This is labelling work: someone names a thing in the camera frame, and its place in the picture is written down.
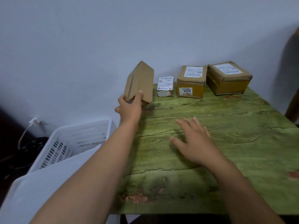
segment laundry basket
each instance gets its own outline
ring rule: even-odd
[[[28,173],[60,162],[104,143],[115,131],[111,119],[67,125],[56,129]]]

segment package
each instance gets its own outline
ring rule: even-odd
[[[202,98],[206,83],[207,65],[182,67],[177,79],[177,95],[179,97]]]
[[[159,78],[157,95],[158,97],[173,97],[173,76]]]
[[[128,76],[124,96],[125,101],[132,103],[138,90],[142,90],[142,106],[152,102],[154,70],[141,61]]]
[[[207,85],[215,95],[244,93],[252,75],[232,61],[208,66]]]

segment wood grain texture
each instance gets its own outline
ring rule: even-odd
[[[244,95],[160,98],[140,120],[113,213],[225,213],[214,177],[169,143],[184,140],[175,119],[196,116],[213,139],[279,214],[299,214],[299,129],[248,88]],[[131,196],[146,197],[133,203]]]

